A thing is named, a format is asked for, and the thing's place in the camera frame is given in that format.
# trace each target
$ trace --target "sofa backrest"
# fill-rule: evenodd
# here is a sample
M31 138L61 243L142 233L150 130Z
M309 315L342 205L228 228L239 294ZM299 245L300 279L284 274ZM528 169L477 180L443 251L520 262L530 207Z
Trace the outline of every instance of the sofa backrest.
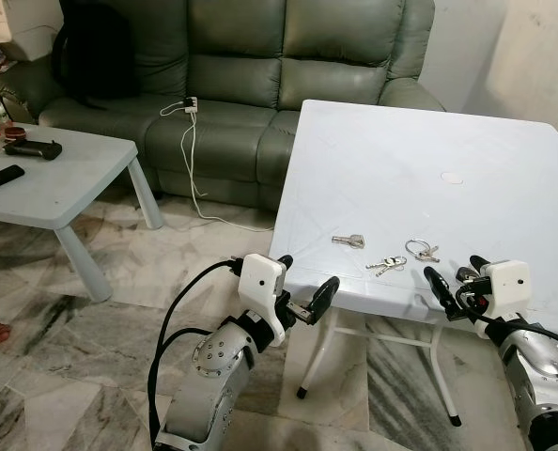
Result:
M131 22L143 90L299 110L375 104L423 67L433 0L106 0Z

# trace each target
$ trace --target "black cable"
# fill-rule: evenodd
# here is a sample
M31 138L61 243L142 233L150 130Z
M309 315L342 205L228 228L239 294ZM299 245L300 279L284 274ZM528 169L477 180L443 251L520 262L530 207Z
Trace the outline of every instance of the black cable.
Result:
M197 284L202 277L204 277L209 272L212 272L218 268L222 268L223 266L228 266L229 268L233 269L234 272L239 275L241 271L241 263L243 260L238 258L237 260L225 260L219 261L218 263L214 263L211 266L208 266L204 271L198 274L175 298L173 303L170 304L168 307L168 311L166 312L166 316L164 317L163 325L160 329L160 335L158 336L158 342L156 343L156 351L154 352L154 359L151 363L151 367L149 368L149 373L147 374L147 401L149 405L149 438L151 441L152 449L154 444L156 443L156 435L158 435L158 431L160 430L160 418L158 417L158 411L156 409L156 384L158 379L158 366L160 365L160 360L163 357L164 352L170 346L170 344L175 341L177 338L184 334L203 334L207 335L210 334L209 331L205 331L203 329L197 328L186 328L181 329L173 334L171 334L166 341L164 341L164 336L166 335L166 329L168 327L168 322L177 308L178 303L185 297L187 292Z
M455 299L457 300L457 303L460 306L460 308L465 310L467 315L471 315L475 319L479 319L480 321L484 321L488 324L504 326L504 327L507 327L509 329L515 329L515 330L518 330L518 331L534 332L536 334L541 334L541 335L547 336L548 338L552 338L553 340L558 341L558 334L556 334L555 332L551 332L547 329L542 329L541 327L533 326L531 324L519 324L517 322L508 322L508 321L503 321L501 319L488 318L488 317L485 317L485 316L475 312L468 305L465 305L465 303L460 299L459 296L460 296L460 294L463 294L463 293L469 293L469 291L459 290L457 292L456 296L455 296Z

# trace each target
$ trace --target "square table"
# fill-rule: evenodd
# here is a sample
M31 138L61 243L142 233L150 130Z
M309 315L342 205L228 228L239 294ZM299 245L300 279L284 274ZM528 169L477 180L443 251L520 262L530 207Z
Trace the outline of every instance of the square table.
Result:
M364 249L332 243L351 234L364 236ZM413 238L439 245L440 263L407 254ZM558 334L558 132L521 120L306 101L271 243L272 257L284 254L294 258L286 289L296 299L337 275L333 306L437 325L427 343L336 328L336 313L328 315L299 397L333 333L370 336L429 348L458 423L436 357L447 320L423 269L430 264L452 288L473 254L525 261L534 291L527 319ZM408 259L404 271L376 277L365 268L395 256Z
M133 141L96 134L18 124L31 141L62 145L51 161L40 157L7 155L0 151L0 170L12 164L25 174L0 186L0 221L53 230L94 302L105 301L112 288L70 226L93 200L129 168L139 204L149 228L163 218L137 161Z

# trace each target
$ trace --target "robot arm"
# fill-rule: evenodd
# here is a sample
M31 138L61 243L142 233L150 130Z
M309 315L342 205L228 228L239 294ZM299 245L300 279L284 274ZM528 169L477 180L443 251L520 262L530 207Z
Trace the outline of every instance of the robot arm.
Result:
M558 451L558 344L523 318L532 295L528 265L478 256L471 263L476 271L457 272L463 285L455 296L433 268L424 273L448 319L469 318L498 347L528 449Z
M329 308L339 279L329 279L306 307L283 290L292 258L258 254L243 259L238 293L245 311L227 318L194 351L192 365L171 401L155 451L218 451L235 401L246 387L259 353L279 346L296 319L316 323Z

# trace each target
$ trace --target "black backpack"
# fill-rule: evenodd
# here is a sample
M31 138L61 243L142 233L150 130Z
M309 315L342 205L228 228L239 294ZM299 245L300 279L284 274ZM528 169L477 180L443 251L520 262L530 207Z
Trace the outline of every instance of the black backpack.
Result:
M87 102L87 97L118 99L138 95L129 22L97 0L60 0L60 6L64 25L52 50L56 81L71 97L92 107L95 105Z

